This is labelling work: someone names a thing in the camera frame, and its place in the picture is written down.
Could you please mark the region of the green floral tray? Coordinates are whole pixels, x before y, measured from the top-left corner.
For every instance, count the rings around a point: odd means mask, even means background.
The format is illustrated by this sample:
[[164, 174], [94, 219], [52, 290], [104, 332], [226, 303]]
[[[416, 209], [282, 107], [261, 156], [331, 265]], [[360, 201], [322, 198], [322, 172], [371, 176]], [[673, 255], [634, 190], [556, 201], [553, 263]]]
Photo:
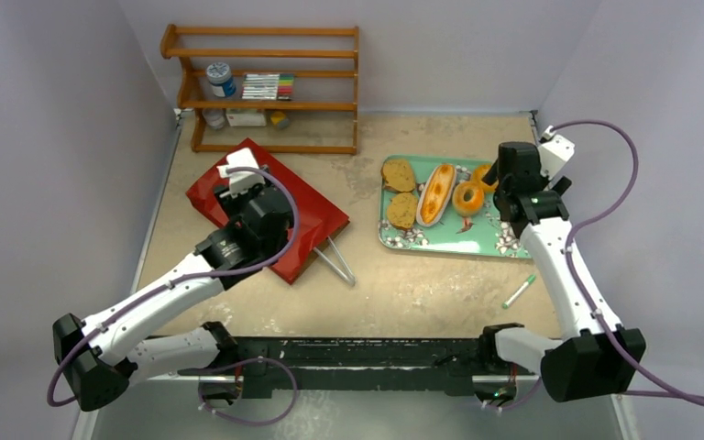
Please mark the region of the green floral tray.
[[[419, 196], [435, 167], [447, 163], [456, 169], [456, 182], [471, 178], [480, 165], [489, 165], [488, 160], [459, 159], [425, 155], [391, 155], [388, 160], [406, 160], [414, 172]], [[399, 229], [386, 216], [387, 208], [395, 193], [383, 189], [380, 192], [378, 236], [387, 248], [411, 252], [442, 252], [473, 257], [495, 257], [529, 259], [529, 252], [516, 239], [511, 227], [502, 222], [492, 198], [487, 196], [481, 210], [469, 217], [461, 217], [448, 205], [436, 225], [414, 224], [412, 228]]]

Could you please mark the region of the fake baguette bread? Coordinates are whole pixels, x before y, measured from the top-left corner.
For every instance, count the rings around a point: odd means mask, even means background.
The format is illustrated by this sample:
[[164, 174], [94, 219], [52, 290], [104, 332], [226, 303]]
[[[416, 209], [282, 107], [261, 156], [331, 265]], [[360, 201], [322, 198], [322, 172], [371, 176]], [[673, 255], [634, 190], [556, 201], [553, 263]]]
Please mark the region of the fake baguette bread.
[[430, 174], [418, 203], [416, 221], [420, 226], [435, 225], [442, 217], [454, 189], [457, 170], [450, 163], [437, 165]]

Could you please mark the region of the red paper bag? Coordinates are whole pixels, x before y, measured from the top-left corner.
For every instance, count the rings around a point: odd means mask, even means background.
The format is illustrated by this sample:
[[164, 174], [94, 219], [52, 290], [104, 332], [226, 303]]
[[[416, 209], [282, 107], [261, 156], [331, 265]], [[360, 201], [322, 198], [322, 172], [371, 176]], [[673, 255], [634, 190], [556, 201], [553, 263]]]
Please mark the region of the red paper bag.
[[[276, 275], [292, 285], [315, 259], [314, 252], [324, 249], [326, 240], [335, 237], [349, 224], [349, 217], [253, 140], [247, 138], [235, 147], [235, 150], [241, 149], [250, 149], [258, 164], [268, 166], [270, 173], [286, 186], [297, 203], [300, 213], [297, 242], [271, 267]], [[186, 191], [193, 208], [217, 227], [224, 226], [228, 220], [213, 193], [214, 188], [227, 183], [217, 169], [226, 165], [227, 159], [228, 156], [223, 156]]]

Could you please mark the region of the metal tongs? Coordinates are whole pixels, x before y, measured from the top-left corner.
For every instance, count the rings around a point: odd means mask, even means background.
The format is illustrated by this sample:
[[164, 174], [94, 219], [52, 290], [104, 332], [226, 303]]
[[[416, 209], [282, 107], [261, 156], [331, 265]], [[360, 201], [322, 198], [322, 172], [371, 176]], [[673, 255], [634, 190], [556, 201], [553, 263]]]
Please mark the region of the metal tongs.
[[315, 247], [313, 249], [314, 254], [344, 283], [350, 287], [355, 287], [357, 285], [357, 277], [349, 267], [335, 241], [329, 237], [325, 243], [326, 247], [324, 249]]

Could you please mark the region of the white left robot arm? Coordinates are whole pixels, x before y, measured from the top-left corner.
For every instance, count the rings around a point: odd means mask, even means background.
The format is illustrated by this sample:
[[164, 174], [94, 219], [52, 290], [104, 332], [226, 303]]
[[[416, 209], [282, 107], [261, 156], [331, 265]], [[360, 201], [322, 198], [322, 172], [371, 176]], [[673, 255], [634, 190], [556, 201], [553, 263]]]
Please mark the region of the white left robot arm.
[[222, 190], [228, 222], [166, 274], [123, 301], [85, 318], [67, 313], [52, 327], [57, 368], [46, 391], [51, 407], [98, 410], [129, 387], [170, 372], [224, 375], [237, 343], [219, 322], [175, 336], [154, 333], [173, 318], [275, 264], [292, 248], [300, 223], [280, 182]]

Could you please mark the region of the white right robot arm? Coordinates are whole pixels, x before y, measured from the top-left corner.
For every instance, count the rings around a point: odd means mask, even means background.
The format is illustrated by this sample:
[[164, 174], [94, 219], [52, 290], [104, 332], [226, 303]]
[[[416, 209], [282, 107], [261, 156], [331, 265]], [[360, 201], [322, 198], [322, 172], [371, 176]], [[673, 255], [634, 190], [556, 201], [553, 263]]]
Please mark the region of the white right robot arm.
[[498, 184], [494, 205], [539, 270], [561, 337], [539, 336], [521, 324], [487, 326], [478, 361], [491, 373], [511, 363], [531, 371], [556, 402], [621, 394], [646, 342], [640, 330], [624, 327], [589, 276], [562, 200], [570, 180], [562, 177], [549, 186], [544, 166], [550, 154], [546, 146], [504, 142], [484, 179]]

